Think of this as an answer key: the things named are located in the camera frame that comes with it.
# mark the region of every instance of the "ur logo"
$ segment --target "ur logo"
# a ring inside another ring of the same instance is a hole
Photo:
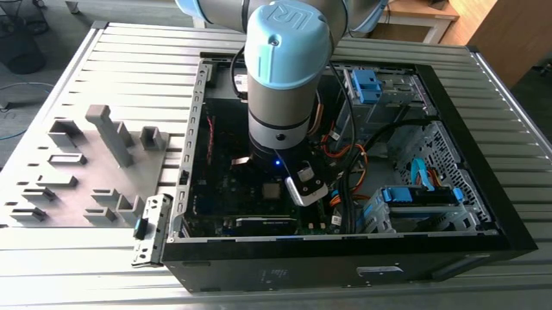
[[[300,30],[311,16],[312,13],[306,10],[288,5],[278,5],[268,18],[284,24],[288,28]]]

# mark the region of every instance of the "white sticker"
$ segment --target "white sticker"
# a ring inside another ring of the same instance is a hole
[[[233,77],[235,87],[237,88],[237,92],[247,92],[247,75],[237,74]]]
[[[403,273],[403,270],[396,266],[375,266],[375,267],[356,267],[356,273],[388,273],[399,271]]]
[[[340,225],[342,225],[342,218],[340,218],[340,216],[335,216],[335,215],[331,216],[331,224],[334,224],[334,225],[336,225],[336,226],[340,226]]]
[[[330,131],[330,137],[331,137],[331,139],[335,140],[335,141],[339,139],[338,133],[334,132],[332,130]]]

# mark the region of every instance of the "metal bracket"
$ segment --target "metal bracket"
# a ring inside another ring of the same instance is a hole
[[[172,197],[160,194],[148,197],[141,218],[135,226],[135,257],[132,267],[161,267],[161,253],[167,237],[167,225]]]

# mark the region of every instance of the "light blue robot joint cap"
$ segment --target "light blue robot joint cap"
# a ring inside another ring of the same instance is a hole
[[[330,29],[312,6],[282,0],[252,12],[244,61],[259,84],[278,90],[303,86],[324,69],[330,53]]]
[[[180,11],[193,17],[201,18],[207,23],[211,24],[203,11],[200,10],[199,0],[175,0],[176,5],[179,6]]]

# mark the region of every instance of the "blue plastic clip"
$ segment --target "blue plastic clip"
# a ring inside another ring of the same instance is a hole
[[[415,184],[417,175],[419,174],[419,178],[422,179],[422,184],[427,188],[427,191],[434,191],[434,187],[431,182],[427,179],[427,169],[425,167],[423,159],[414,158],[411,160],[411,167],[410,167],[410,182]]]
[[[362,104],[378,103],[380,94],[380,82],[372,70],[352,70],[354,88],[358,92],[358,100]]]
[[[455,196],[455,200],[458,200],[458,202],[463,201],[463,193],[462,190],[457,187],[453,188],[451,192],[454,193]]]
[[[384,201],[384,202],[390,202],[391,199],[392,199],[392,197],[390,196],[388,189],[383,189],[383,190],[380,191],[380,194],[383,195],[383,201]]]

